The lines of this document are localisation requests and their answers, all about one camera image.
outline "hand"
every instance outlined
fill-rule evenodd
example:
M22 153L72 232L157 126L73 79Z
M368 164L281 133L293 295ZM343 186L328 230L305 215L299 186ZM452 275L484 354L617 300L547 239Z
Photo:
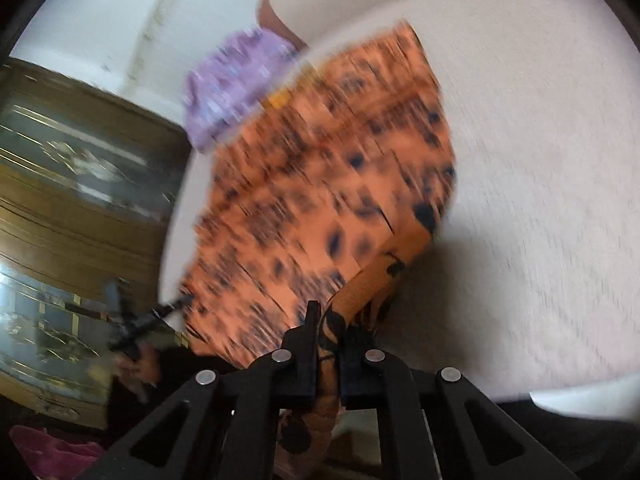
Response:
M149 343L142 343L140 354L140 360L136 362L124 354L116 354L115 361L118 368L116 373L120 382L129 390L132 384L139 382L155 386L162 378L158 351Z

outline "pink cloth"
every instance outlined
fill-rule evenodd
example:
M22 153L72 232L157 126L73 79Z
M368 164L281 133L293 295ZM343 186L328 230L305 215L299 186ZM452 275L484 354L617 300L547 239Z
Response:
M295 47L268 29L236 32L187 76L184 129L204 150L252 113L293 64Z
M9 436L31 472L40 478L72 480L104 453L95 442L69 444L25 426L12 427Z

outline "orange fabric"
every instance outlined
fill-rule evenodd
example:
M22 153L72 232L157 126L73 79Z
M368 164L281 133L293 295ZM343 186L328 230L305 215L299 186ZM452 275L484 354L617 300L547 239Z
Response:
M247 367L280 347L309 300L322 304L318 399L310 413L284 415L276 449L279 475L304 475L339 408L344 330L374 327L452 191L449 127L412 28L401 23L331 58L217 160L185 281L191 348ZM307 449L287 442L293 426L311 435Z

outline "triangular cutout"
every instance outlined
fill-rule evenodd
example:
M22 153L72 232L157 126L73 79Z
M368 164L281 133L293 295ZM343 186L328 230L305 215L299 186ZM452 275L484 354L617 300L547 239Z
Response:
M131 448L130 454L155 467L164 467L171 456L184 421L189 415L185 402L178 404Z
M479 402L468 400L465 409L490 465L497 466L523 455L522 444L508 434Z

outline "screw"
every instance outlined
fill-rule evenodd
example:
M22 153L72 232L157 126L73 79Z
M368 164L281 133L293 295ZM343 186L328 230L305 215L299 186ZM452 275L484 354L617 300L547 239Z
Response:
M277 363L285 363L291 359L291 352L286 348L278 348L273 354L271 354L271 359Z
M378 350L377 348L372 348L371 350L367 350L367 353L364 354L364 357L370 363L379 363L385 358L385 353L382 350Z
M196 382L198 384L202 384L202 386L204 386L205 384L211 384L215 380L216 373L213 370L200 370L196 374Z
M447 381L447 383L455 383L460 380L460 377L462 377L462 374L460 373L460 370L458 370L457 368L453 368L449 366L447 368L442 369L442 371L440 372L440 376L445 381Z

